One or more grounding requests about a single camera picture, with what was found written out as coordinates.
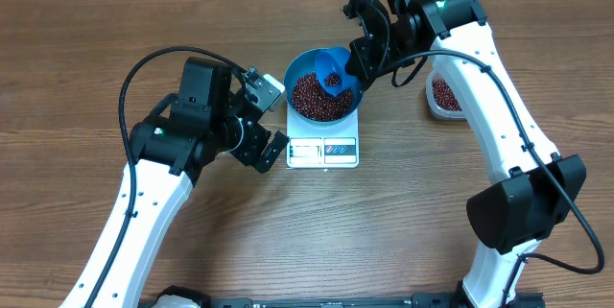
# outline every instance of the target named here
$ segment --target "kitchen scale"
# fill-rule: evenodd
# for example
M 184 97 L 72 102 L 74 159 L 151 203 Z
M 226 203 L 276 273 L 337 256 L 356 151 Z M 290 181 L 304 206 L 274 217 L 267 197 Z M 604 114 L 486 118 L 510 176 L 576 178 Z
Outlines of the kitchen scale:
M 320 50 L 301 54 L 288 67 L 284 77 L 288 101 L 288 137 L 286 162 L 290 168 L 356 168 L 359 163 L 358 105 L 363 92 L 352 87 L 354 102 L 343 118 L 319 122 L 300 115 L 292 103 L 292 91 L 298 79 L 315 72 L 314 61 Z

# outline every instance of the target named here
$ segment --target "white container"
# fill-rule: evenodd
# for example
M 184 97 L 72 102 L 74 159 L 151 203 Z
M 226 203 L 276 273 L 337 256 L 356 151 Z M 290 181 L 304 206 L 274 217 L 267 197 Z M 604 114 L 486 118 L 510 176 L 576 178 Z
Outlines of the white container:
M 429 103 L 429 109 L 431 110 L 433 117 L 437 118 L 438 120 L 465 120 L 464 113 L 462 113 L 462 111 L 446 110 L 437 104 L 433 90 L 433 82 L 436 81 L 443 81 L 443 78 L 436 70 L 433 70 L 426 79 L 426 100 Z

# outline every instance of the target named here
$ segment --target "container of beans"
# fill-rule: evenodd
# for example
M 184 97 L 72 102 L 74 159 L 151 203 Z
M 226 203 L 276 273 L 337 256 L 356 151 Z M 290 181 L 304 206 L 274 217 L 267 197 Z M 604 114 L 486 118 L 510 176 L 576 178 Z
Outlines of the container of beans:
M 426 100 L 433 117 L 439 120 L 465 120 L 452 89 L 435 70 L 426 80 Z
M 363 100 L 363 92 L 356 83 L 337 96 L 327 93 L 316 76 L 316 56 L 321 50 L 304 52 L 290 63 L 284 77 L 288 91 L 288 106 L 304 121 L 318 127 L 340 123 Z M 340 83 L 339 77 L 326 77 L 326 83 Z

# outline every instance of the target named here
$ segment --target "wood grain surface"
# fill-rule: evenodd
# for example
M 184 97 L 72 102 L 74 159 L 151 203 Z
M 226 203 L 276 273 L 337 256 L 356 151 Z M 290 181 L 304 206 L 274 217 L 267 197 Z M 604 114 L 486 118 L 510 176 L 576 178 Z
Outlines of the wood grain surface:
M 283 78 L 315 47 L 361 36 L 347 0 L 0 0 L 0 306 L 54 307 L 105 225 L 126 162 L 117 123 L 132 66 L 196 45 Z M 614 256 L 614 0 L 482 0 L 533 117 L 588 179 L 578 205 Z M 144 67 L 129 126 L 177 91 L 186 56 Z M 466 123 L 435 121 L 428 69 L 404 88 L 382 78 L 360 107 L 355 170 L 266 175 L 222 156 L 202 173 L 162 244 L 144 291 L 171 284 L 215 297 L 408 296 L 452 291 L 477 239 L 464 209 L 485 189 Z M 285 129 L 285 109 L 268 114 Z M 594 251 L 573 216 L 540 248 L 579 266 Z M 520 291 L 549 307 L 611 307 L 614 271 L 597 276 L 531 261 Z

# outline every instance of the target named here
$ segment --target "scale control panel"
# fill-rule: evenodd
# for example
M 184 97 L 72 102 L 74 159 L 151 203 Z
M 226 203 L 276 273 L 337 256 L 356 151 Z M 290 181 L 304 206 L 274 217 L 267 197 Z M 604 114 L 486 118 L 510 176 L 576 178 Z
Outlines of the scale control panel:
M 356 138 L 291 138 L 288 145 L 291 168 L 356 168 Z

